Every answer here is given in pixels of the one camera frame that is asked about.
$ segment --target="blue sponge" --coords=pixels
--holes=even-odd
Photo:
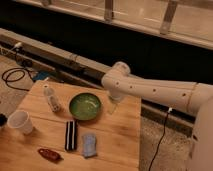
[[[83,156],[89,158],[96,156],[96,136],[93,133],[86,133],[82,136],[83,139]]]

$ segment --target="wall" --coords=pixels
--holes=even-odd
[[[131,30],[1,1],[0,27],[152,79],[213,83],[213,52]]]

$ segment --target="power cord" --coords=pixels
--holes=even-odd
[[[13,50],[19,50],[20,48],[22,48],[22,46],[23,46],[22,42],[17,42],[10,50],[8,50],[6,53],[4,53],[3,47],[2,47],[2,45],[0,45],[1,55],[7,56],[10,53],[12,53]]]
[[[151,161],[151,163],[150,163],[150,165],[149,165],[149,171],[151,171],[151,169],[152,169],[152,165],[153,165],[154,160],[155,160],[155,158],[156,158],[156,156],[157,156],[157,154],[158,154],[158,151],[159,151],[161,142],[162,142],[162,140],[163,140],[163,138],[164,138],[164,136],[165,136],[165,133],[166,133],[166,122],[167,122],[167,120],[168,120],[168,117],[169,117],[169,114],[171,113],[171,111],[172,111],[172,108],[170,107],[170,108],[168,109],[168,111],[166,112],[166,117],[165,117],[165,120],[164,120],[164,123],[163,123],[163,134],[162,134],[162,136],[161,136],[161,138],[160,138],[160,140],[159,140],[159,142],[158,142],[157,149],[156,149],[156,151],[155,151],[154,157],[152,158],[152,161]]]
[[[14,73],[22,73],[22,75],[19,78],[16,79],[10,79],[10,77],[12,76],[12,74]],[[19,87],[14,87],[12,85],[10,85],[9,83],[13,83],[13,82],[17,82],[20,81],[22,78],[24,78],[24,76],[26,75],[26,73],[29,75],[30,79],[34,82],[32,76],[31,76],[31,72],[34,71],[30,71],[27,68],[11,68],[6,70],[3,74],[2,74],[2,80],[5,82],[5,84],[12,88],[12,89],[16,89],[16,90],[22,90],[22,91],[29,91],[29,89],[25,89],[25,88],[19,88]]]

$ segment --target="black cable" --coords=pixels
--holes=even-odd
[[[168,120],[168,117],[169,117],[169,114],[170,114],[170,111],[171,111],[171,108],[169,108],[169,110],[166,112],[166,117],[165,117],[165,120],[164,120],[164,123],[163,123],[163,135],[161,136],[159,142],[158,142],[158,145],[157,145],[157,149],[155,151],[155,154],[154,154],[154,157],[152,158],[152,161],[149,165],[149,171],[151,171],[151,168],[152,168],[152,165],[153,165],[153,162],[158,154],[158,151],[159,151],[159,147],[160,147],[160,144],[165,136],[165,133],[166,133],[166,122]]]
[[[22,75],[19,77],[19,78],[16,78],[16,79],[9,79],[11,77],[12,74],[14,73],[17,73],[17,72],[20,72],[22,73]],[[2,74],[2,80],[5,82],[5,84],[12,88],[12,89],[16,89],[16,90],[22,90],[22,91],[29,91],[29,89],[25,89],[25,88],[19,88],[19,87],[14,87],[14,86],[11,86],[9,83],[12,83],[12,82],[17,82],[19,80],[21,80],[22,78],[24,78],[25,74],[29,75],[30,79],[33,81],[33,78],[30,74],[30,72],[33,72],[33,71],[30,71],[28,70],[27,68],[11,68],[11,69],[8,69],[6,71],[4,71],[4,73]]]

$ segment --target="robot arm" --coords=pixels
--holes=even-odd
[[[130,69],[117,62],[102,78],[112,99],[125,94],[197,115],[191,139],[187,171],[213,170],[213,86],[195,82],[160,81],[129,76]]]
[[[102,78],[112,99],[120,101],[125,94],[172,107],[196,116],[201,105],[213,97],[213,86],[196,82],[161,81],[130,77],[130,68],[117,62]]]

